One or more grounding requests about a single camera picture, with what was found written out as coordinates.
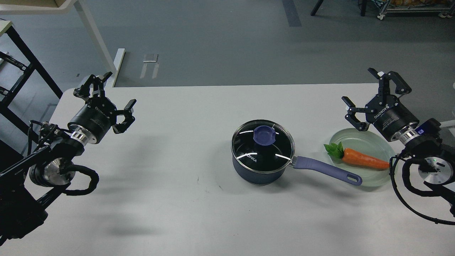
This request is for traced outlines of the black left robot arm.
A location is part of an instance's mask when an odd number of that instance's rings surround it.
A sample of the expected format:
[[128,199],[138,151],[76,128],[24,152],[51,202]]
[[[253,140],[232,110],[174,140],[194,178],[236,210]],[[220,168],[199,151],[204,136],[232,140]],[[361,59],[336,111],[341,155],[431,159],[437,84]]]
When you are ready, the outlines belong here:
[[21,239],[41,226],[46,209],[60,195],[85,196],[99,183],[95,170],[73,163],[87,144],[99,144],[112,129],[124,133],[135,121],[132,99],[117,109],[105,95],[112,72],[89,75],[73,94],[84,106],[68,122],[67,129],[48,122],[30,121],[40,127],[38,143],[27,156],[1,171],[1,243]]

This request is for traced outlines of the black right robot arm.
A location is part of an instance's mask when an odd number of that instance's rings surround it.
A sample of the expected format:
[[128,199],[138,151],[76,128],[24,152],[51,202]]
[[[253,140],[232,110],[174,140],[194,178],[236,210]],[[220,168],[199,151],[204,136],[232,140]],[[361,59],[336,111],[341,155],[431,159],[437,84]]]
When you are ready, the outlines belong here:
[[400,141],[403,150],[389,160],[392,188],[400,202],[411,212],[435,224],[454,225],[449,220],[429,217],[413,209],[400,194],[395,180],[395,169],[403,161],[402,180],[405,188],[421,197],[440,197],[450,205],[454,214],[454,147],[446,145],[439,136],[442,123],[430,118],[423,124],[401,102],[411,93],[411,87],[395,71],[379,72],[368,69],[379,82],[378,92],[364,106],[356,105],[346,96],[346,120],[358,131],[373,125],[388,142]]

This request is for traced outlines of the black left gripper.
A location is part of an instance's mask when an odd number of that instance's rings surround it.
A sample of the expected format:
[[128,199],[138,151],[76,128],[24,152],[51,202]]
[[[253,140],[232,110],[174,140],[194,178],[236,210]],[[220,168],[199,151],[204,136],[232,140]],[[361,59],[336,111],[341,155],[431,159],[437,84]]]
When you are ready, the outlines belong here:
[[[89,75],[85,82],[73,91],[73,95],[85,101],[85,105],[67,124],[70,131],[82,127],[88,130],[93,138],[90,144],[99,144],[112,126],[115,134],[125,133],[135,121],[133,106],[137,102],[132,99],[125,105],[123,110],[117,110],[116,106],[105,95],[105,83],[112,76],[109,71],[104,75]],[[116,123],[116,117],[123,116],[121,123]]]

